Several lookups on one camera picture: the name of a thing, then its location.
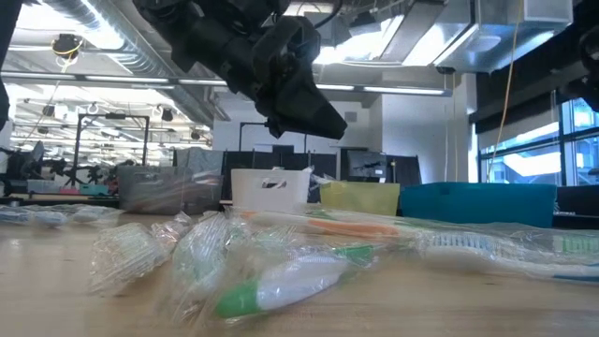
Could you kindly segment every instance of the table surface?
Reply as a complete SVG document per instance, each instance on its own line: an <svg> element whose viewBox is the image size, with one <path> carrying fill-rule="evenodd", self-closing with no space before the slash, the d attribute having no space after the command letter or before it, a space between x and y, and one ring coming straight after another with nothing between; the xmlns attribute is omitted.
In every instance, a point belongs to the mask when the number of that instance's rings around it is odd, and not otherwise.
<svg viewBox="0 0 599 337"><path fill-rule="evenodd" d="M122 222L168 217L123 215ZM189 336L155 314L168 265L119 296L86 293L97 229L0 227L2 336ZM244 326L252 336L596 336L599 287L397 262Z"/></svg>

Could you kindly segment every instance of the desk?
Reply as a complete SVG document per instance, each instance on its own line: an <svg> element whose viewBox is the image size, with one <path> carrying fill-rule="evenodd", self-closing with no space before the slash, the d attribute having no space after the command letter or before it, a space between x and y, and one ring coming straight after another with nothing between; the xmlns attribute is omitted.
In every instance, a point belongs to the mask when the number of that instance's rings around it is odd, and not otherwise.
<svg viewBox="0 0 599 337"><path fill-rule="evenodd" d="M169 219L124 215L122 222ZM153 313L163 266L119 297L85 292L97 231L0 227L2 336L187 336ZM364 274L248 327L243 336L596 336L599 287L432 271Z"/></svg>

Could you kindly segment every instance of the blue container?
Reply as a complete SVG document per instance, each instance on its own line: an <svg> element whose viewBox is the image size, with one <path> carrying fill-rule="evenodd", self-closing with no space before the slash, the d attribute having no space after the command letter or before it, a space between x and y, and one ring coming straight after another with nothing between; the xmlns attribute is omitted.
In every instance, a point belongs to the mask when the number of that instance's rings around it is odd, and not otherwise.
<svg viewBox="0 0 599 337"><path fill-rule="evenodd" d="M406 187L406 217L456 224L520 223L549 228L557 186L550 184L429 183Z"/></svg>
<svg viewBox="0 0 599 337"><path fill-rule="evenodd" d="M109 187L106 185L83 183L79 191L85 196L107 196L109 194Z"/></svg>

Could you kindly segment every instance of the ceiling pipe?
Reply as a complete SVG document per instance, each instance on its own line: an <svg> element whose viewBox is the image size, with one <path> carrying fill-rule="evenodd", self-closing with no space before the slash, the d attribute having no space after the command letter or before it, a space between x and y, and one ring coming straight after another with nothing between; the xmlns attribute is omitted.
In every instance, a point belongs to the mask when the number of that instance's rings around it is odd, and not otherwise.
<svg viewBox="0 0 599 337"><path fill-rule="evenodd" d="M65 17L80 22L91 31L104 30L116 33L124 42L122 50L134 54L113 54L110 57L131 71L133 75L140 77L176 75L110 0L44 0L44 3ZM210 107L209 103L194 98L182 87L161 91L161 93L179 104L182 112L193 122L212 126L214 114L218 112L214 107ZM226 115L219 115L219 117L228 120Z"/></svg>

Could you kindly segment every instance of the yellow bin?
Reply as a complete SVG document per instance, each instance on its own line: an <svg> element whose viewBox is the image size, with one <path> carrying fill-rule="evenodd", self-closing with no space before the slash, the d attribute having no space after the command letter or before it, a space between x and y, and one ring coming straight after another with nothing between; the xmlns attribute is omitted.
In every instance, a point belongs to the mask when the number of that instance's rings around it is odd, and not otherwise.
<svg viewBox="0 0 599 337"><path fill-rule="evenodd" d="M320 201L336 210L395 216L399 198L398 183L331 182L320 186Z"/></svg>

